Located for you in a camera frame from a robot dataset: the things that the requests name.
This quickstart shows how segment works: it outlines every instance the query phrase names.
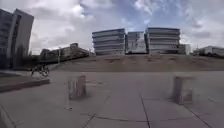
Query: white cloud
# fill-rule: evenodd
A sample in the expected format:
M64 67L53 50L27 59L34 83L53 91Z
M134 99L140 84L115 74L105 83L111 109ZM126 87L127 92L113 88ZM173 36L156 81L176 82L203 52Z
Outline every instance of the white cloud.
M93 31L123 27L119 12L110 10L108 15L107 9L113 6L110 0L3 0L0 5L10 12L19 8L34 15L30 40L33 53L74 42L92 49Z
M185 39L194 47L224 47L223 6L223 0L189 0L182 29Z
M111 8L113 3L111 0L82 0L82 4L89 8Z

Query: tall building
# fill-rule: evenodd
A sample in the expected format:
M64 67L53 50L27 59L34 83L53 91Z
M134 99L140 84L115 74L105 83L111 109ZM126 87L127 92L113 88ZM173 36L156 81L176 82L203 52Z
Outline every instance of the tall building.
M1 67L17 66L28 55L33 20L33 16L19 9L13 13L0 9Z
M150 54L179 53L180 29L147 28L146 34Z
M96 55L124 54L125 29L113 29L92 33Z
M147 53L144 32L128 32L126 53Z

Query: blue sky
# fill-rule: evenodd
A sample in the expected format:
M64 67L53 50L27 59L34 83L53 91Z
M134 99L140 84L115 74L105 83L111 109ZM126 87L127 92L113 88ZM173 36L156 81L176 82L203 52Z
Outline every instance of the blue sky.
M92 31L144 31L147 26L180 28L181 43L193 48L224 46L223 0L0 0L0 7L35 16L34 53L73 42L92 49Z

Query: bollard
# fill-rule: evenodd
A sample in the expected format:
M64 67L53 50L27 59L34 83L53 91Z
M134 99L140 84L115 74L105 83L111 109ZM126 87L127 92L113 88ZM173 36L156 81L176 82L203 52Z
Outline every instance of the bollard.
M78 76L75 80L68 80L68 97L69 100L75 100L85 97L86 92L86 77Z
M191 76L175 76L172 99L177 104L188 104L193 102L193 81Z

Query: paving tile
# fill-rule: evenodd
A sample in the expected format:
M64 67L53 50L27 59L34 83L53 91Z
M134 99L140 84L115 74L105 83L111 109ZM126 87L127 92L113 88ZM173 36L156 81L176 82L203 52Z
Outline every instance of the paving tile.
M159 121L150 123L150 128L209 128L197 118Z
M140 96L138 99L132 99L131 97L113 95L108 99L97 116L112 119L147 121Z
M94 118L85 128L148 128L146 122L127 122Z
M224 106L206 99L206 97L195 97L192 104L185 106L196 115L215 114L224 111Z
M29 116L29 119L18 125L18 128L83 128L90 118L62 109L26 116Z
M143 99L168 99L171 97L173 86L173 79L171 76L147 76L140 81L139 85L139 90Z
M186 108L167 100L144 100L149 121L193 117Z
M224 128L224 112L211 115L203 115L200 116L200 118L212 128Z

